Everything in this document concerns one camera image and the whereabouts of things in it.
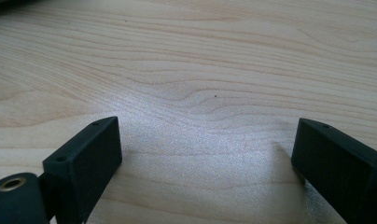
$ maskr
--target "black plastic part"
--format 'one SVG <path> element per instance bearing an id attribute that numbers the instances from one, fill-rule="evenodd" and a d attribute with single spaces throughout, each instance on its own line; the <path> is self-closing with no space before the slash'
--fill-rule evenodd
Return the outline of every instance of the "black plastic part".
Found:
<path id="1" fill-rule="evenodd" d="M 117 117 L 93 122 L 46 158 L 60 199 L 57 221 L 86 222 L 121 160 Z"/>
<path id="2" fill-rule="evenodd" d="M 300 119 L 291 162 L 348 223 L 377 223 L 377 151 Z"/>
<path id="3" fill-rule="evenodd" d="M 0 180 L 0 223 L 48 223 L 37 177 L 30 173 Z"/>
<path id="4" fill-rule="evenodd" d="M 0 224 L 86 222 L 121 161 L 118 118 L 93 122 L 43 161 L 39 178 L 0 180 Z"/>

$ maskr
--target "wooden table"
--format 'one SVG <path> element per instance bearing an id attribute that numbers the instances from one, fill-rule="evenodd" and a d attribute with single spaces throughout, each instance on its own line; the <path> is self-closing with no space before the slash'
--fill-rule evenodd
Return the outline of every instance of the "wooden table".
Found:
<path id="1" fill-rule="evenodd" d="M 0 178 L 96 119 L 123 164 L 89 223 L 343 223 L 300 117 L 377 150 L 377 0 L 44 0 L 0 11 Z"/>

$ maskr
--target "black 3d-printed bracket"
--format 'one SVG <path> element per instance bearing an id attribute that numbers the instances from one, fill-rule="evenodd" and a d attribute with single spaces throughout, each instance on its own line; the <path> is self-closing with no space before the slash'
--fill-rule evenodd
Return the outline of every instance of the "black 3d-printed bracket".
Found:
<path id="1" fill-rule="evenodd" d="M 300 119 L 291 162 L 348 223 L 377 223 L 377 151 Z"/>
<path id="2" fill-rule="evenodd" d="M 0 224 L 86 222 L 121 160 L 118 118 L 93 122 L 43 161 L 39 178 L 0 180 Z"/>

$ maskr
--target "wood grain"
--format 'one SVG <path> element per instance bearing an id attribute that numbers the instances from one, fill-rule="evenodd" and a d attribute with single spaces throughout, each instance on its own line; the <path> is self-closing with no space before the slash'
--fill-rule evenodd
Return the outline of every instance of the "wood grain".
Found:
<path id="1" fill-rule="evenodd" d="M 377 0 L 44 0 L 0 12 L 0 178 L 119 116 L 89 223 L 343 223 L 298 119 L 377 150 Z"/>

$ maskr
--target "light wood surface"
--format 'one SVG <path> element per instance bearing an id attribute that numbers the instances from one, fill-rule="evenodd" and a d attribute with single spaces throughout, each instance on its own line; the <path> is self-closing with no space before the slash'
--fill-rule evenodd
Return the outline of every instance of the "light wood surface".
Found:
<path id="1" fill-rule="evenodd" d="M 0 13 L 0 178 L 118 116 L 89 223 L 343 223 L 300 117 L 377 150 L 377 0 L 45 0 Z"/>

